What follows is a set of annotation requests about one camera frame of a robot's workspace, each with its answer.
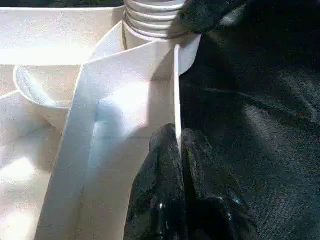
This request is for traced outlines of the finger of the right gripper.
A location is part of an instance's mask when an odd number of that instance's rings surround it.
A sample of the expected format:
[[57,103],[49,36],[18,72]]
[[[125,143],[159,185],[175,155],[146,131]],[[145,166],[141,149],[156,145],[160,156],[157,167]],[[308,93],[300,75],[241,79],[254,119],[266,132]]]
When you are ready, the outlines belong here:
[[202,34],[235,24],[248,5],[248,0],[188,0],[178,13],[178,23],[190,33]]

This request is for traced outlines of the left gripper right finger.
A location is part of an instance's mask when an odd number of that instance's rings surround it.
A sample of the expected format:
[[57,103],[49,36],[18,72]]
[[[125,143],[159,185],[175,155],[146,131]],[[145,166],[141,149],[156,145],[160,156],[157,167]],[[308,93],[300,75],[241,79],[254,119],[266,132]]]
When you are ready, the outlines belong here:
[[182,161],[190,239],[260,239],[238,181],[201,131],[183,130]]

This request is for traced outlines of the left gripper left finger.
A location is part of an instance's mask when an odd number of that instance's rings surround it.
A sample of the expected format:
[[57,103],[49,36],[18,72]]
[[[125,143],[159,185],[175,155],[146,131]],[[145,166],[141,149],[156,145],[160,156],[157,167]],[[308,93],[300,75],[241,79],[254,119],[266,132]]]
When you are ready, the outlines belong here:
[[131,188],[125,240],[185,240],[183,164],[174,124],[154,132]]

